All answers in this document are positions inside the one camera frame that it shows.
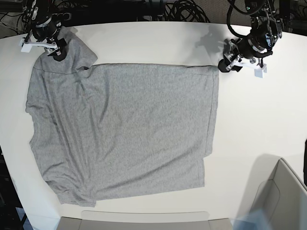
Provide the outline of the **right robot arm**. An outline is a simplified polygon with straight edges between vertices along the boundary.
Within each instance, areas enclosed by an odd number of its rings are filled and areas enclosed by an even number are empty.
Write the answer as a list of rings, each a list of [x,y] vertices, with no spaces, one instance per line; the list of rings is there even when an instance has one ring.
[[[32,47],[43,47],[49,57],[61,62],[67,56],[65,39],[58,38],[61,21],[53,18],[48,0],[34,0],[26,10],[29,32],[20,41],[21,51],[29,53]]]

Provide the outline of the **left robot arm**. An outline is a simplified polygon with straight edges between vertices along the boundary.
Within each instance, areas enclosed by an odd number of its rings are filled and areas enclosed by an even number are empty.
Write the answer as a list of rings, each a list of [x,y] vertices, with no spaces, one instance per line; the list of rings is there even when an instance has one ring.
[[[273,47],[282,37],[282,22],[276,13],[272,0],[246,0],[246,11],[240,10],[234,0],[229,1],[226,25],[237,40],[227,41],[223,50],[223,59],[218,69],[223,72],[239,72],[243,67],[254,70],[256,77],[262,78],[267,72],[265,57],[273,54]],[[237,33],[231,26],[232,11],[250,17],[251,30],[248,35]]]

